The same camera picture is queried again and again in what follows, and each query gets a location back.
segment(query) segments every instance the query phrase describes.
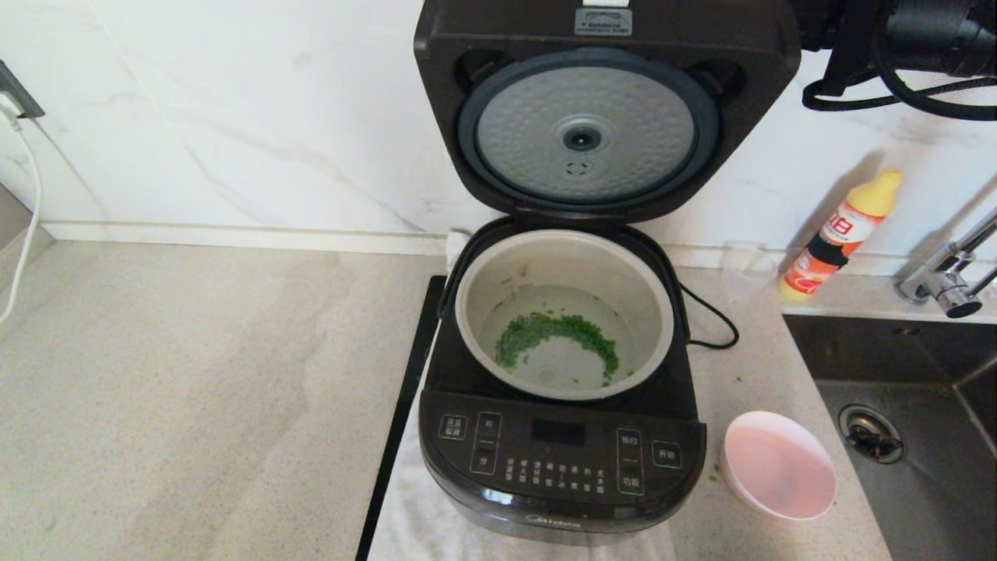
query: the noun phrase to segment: midea logo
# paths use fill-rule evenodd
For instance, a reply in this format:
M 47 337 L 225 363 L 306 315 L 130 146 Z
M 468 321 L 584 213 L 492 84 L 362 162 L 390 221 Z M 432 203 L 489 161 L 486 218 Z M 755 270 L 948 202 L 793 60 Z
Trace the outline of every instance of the midea logo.
M 576 530 L 581 529 L 581 524 L 577 522 L 568 522 L 567 520 L 554 520 L 552 518 L 547 518 L 539 514 L 527 514 L 526 520 L 530 522 L 539 522 L 540 524 L 546 524 L 548 526 L 555 526 L 557 528 L 574 528 Z

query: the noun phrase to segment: control panel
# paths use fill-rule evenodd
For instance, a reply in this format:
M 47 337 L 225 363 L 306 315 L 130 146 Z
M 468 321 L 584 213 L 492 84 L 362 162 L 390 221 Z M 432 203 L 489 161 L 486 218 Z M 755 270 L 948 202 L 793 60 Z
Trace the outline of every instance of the control panel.
M 439 427 L 433 445 L 454 468 L 504 492 L 626 504 L 667 493 L 702 467 L 697 421 L 437 391 L 422 399 L 421 422 Z

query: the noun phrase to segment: rice cooker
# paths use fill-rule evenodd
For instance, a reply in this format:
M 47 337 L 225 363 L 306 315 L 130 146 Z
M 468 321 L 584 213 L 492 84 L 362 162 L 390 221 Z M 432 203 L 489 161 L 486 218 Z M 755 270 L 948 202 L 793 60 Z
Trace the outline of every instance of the rice cooker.
M 779 1 L 613 4 L 429 0 L 415 37 L 459 176 L 506 214 L 448 279 L 423 457 L 473 521 L 562 543 L 658 524 L 702 473 L 680 285 L 629 225 L 688 201 L 799 64 Z

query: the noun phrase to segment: bottle label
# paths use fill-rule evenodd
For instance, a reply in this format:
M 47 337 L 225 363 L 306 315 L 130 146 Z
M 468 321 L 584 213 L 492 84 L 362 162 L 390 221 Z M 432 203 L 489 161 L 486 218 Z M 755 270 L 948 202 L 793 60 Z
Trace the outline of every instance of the bottle label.
M 783 279 L 793 290 L 813 294 L 838 269 L 840 267 L 824 263 L 812 256 L 810 251 L 804 250 L 786 271 Z
M 831 215 L 831 219 L 821 229 L 821 236 L 832 244 L 845 246 L 861 244 L 872 234 L 875 227 L 885 217 L 874 217 L 860 212 L 848 201 Z

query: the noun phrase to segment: wall outlet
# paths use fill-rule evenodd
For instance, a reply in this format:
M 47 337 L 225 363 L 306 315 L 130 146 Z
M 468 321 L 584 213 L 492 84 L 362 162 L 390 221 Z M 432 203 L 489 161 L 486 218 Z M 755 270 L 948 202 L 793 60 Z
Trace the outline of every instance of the wall outlet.
M 35 98 L 31 97 L 28 90 L 25 90 L 24 86 L 17 81 L 14 73 L 7 68 L 2 60 L 0 60 L 0 92 L 10 93 L 24 108 L 24 113 L 18 119 L 37 119 L 45 116 L 45 111 L 38 105 Z

